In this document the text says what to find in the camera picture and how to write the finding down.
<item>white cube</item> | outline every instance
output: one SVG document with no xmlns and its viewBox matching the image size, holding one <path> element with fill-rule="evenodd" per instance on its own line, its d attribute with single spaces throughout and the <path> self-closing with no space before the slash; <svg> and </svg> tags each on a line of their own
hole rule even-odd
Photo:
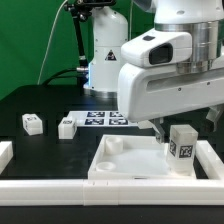
<svg viewBox="0 0 224 224">
<path fill-rule="evenodd" d="M 0 142 L 0 174 L 13 157 L 12 142 Z"/>
<path fill-rule="evenodd" d="M 64 117 L 58 126 L 59 139 L 73 139 L 76 130 L 76 121 L 73 118 Z"/>
<path fill-rule="evenodd" d="M 43 123 L 42 120 L 36 114 L 24 114 L 23 128 L 29 135 L 43 134 Z"/>
<path fill-rule="evenodd" d="M 198 132 L 190 125 L 172 125 L 166 161 L 171 170 L 189 175 L 193 169 Z"/>
</svg>

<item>green screen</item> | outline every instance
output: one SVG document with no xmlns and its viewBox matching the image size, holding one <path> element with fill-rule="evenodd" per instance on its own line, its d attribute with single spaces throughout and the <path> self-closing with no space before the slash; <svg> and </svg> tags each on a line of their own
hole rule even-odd
<svg viewBox="0 0 224 224">
<path fill-rule="evenodd" d="M 63 0 L 0 1 L 0 99 L 23 85 L 37 84 L 55 15 Z M 117 0 L 113 9 L 130 20 L 131 0 Z M 132 37 L 153 27 L 153 15 L 133 7 Z M 85 52 L 93 57 L 91 19 L 81 24 Z M 76 67 L 78 51 L 70 13 L 61 11 L 41 81 L 57 71 Z M 75 79 L 52 84 L 76 84 Z"/>
</svg>

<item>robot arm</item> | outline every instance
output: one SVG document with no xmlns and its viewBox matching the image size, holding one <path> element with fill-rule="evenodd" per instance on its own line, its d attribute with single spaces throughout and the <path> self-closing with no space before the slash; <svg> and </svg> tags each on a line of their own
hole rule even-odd
<svg viewBox="0 0 224 224">
<path fill-rule="evenodd" d="M 134 3 L 146 12 L 155 12 L 157 0 L 134 0 Z"/>
<path fill-rule="evenodd" d="M 155 28 L 122 47 L 120 113 L 141 122 L 223 104 L 222 0 L 135 3 L 156 3 Z"/>
</svg>

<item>white block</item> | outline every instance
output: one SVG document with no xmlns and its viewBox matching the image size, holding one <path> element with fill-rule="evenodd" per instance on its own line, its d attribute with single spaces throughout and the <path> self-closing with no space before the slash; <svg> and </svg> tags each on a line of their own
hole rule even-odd
<svg viewBox="0 0 224 224">
<path fill-rule="evenodd" d="M 12 142 L 0 143 L 0 174 L 13 157 Z"/>
<path fill-rule="evenodd" d="M 193 170 L 198 133 L 190 125 L 173 125 L 166 161 L 172 171 L 189 175 Z"/>
<path fill-rule="evenodd" d="M 23 128 L 29 135 L 43 134 L 43 123 L 36 114 L 24 114 Z"/>
<path fill-rule="evenodd" d="M 77 130 L 76 121 L 72 117 L 64 117 L 58 126 L 59 139 L 73 139 Z"/>
<path fill-rule="evenodd" d="M 83 186 L 84 205 L 118 205 L 117 182 L 107 180 L 85 181 Z"/>
</svg>

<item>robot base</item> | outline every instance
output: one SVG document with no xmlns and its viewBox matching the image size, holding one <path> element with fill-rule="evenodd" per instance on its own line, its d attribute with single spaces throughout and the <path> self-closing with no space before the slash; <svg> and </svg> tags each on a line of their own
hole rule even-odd
<svg viewBox="0 0 224 224">
<path fill-rule="evenodd" d="M 88 85 L 84 85 L 84 94 L 85 95 L 90 95 L 90 96 L 94 96 L 94 97 L 100 97 L 100 98 L 106 98 L 106 99 L 110 99 L 110 98 L 117 98 L 117 92 L 107 92 L 107 91 L 99 91 L 99 90 L 95 90 L 92 89 L 90 86 Z"/>
</svg>

